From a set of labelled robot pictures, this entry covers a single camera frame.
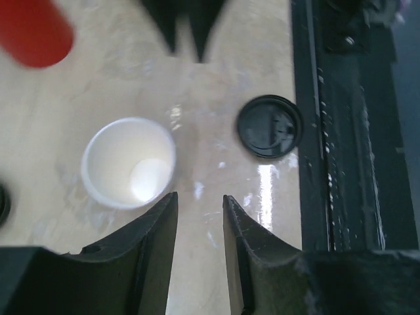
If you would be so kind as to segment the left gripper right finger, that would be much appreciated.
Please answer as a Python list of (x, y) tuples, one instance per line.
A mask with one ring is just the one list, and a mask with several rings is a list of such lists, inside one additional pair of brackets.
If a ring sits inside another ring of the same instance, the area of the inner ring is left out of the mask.
[(223, 198), (232, 314), (418, 314), (419, 252), (301, 251)]

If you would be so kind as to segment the white paper cup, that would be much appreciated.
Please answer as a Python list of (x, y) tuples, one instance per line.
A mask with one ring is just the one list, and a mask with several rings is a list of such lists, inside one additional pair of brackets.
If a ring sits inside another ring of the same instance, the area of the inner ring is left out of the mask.
[(126, 117), (90, 140), (81, 159), (81, 180), (97, 203), (132, 210), (168, 191), (176, 164), (175, 142), (165, 127), (143, 117)]

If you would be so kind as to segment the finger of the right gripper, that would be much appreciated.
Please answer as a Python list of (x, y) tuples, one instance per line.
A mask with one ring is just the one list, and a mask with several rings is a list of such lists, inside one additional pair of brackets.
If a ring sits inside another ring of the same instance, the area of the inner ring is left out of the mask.
[(152, 20), (156, 23), (169, 52), (177, 50), (176, 23), (177, 18), (186, 13), (188, 1), (183, 0), (141, 0)]
[(193, 40), (200, 63), (205, 59), (205, 50), (211, 30), (225, 3), (225, 0), (193, 1)]

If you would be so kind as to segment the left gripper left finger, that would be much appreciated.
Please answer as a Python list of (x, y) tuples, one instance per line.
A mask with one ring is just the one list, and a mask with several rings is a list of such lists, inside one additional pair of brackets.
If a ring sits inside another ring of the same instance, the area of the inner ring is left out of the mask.
[(2, 314), (164, 314), (178, 222), (176, 192), (84, 247), (1, 248)]

